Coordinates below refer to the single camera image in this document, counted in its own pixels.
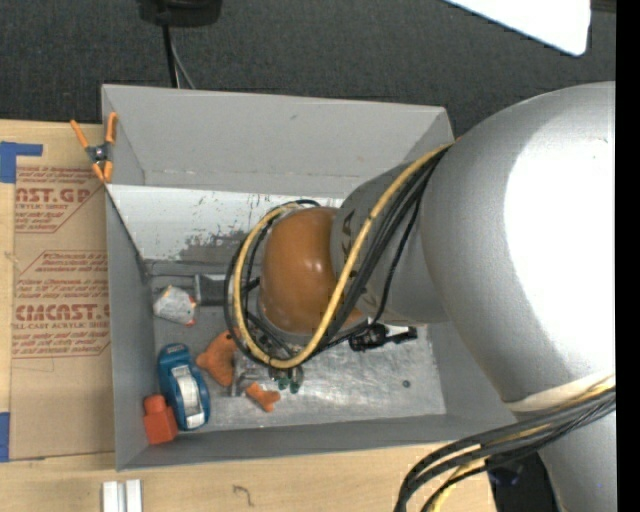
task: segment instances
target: gray bin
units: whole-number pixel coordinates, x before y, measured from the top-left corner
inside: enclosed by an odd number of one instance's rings
[[[448,441],[513,421],[453,326],[441,323],[419,340],[431,355],[414,369],[423,372],[414,383],[425,414],[307,416],[291,425],[205,428],[150,446],[142,403],[158,392],[158,350],[181,341],[197,353],[222,326],[215,310],[201,312],[191,329],[154,318],[154,291],[167,276],[180,284],[195,273],[221,274],[271,206],[288,197],[339,205],[364,181],[453,134],[440,107],[275,95],[107,85],[102,109],[105,121],[119,116],[106,188],[118,470]]]

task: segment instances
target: wooden table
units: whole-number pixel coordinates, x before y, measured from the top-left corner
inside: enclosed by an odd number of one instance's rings
[[[2,121],[29,135],[30,126]],[[0,412],[10,410],[10,347],[13,303],[13,184],[0,183]],[[0,510],[97,511],[101,483],[141,479],[144,510],[161,511],[391,511],[400,482],[438,445],[289,457],[260,461],[164,467],[116,473],[114,455],[52,457],[0,464]],[[436,487],[426,487],[410,510],[419,510]],[[446,512],[495,512],[485,475],[470,478],[447,500]]]

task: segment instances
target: blue tape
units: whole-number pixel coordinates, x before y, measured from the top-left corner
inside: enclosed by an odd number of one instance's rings
[[[9,461],[9,413],[0,412],[0,462]]]
[[[16,182],[16,159],[18,156],[42,156],[42,144],[0,142],[0,182]]]

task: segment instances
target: cardboard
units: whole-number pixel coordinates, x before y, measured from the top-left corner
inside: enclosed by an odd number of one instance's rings
[[[43,146],[17,160],[10,458],[111,450],[102,184],[67,123],[2,121],[0,140]]]

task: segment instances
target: gray robot arm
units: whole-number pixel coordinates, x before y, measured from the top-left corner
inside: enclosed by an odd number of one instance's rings
[[[614,159],[614,83],[545,94],[478,125],[433,172],[382,320],[451,320],[520,419],[615,379]],[[397,172],[345,201],[337,272],[345,220],[366,217]],[[358,302],[370,315],[402,231]],[[564,510],[617,510],[615,412],[541,458]]]

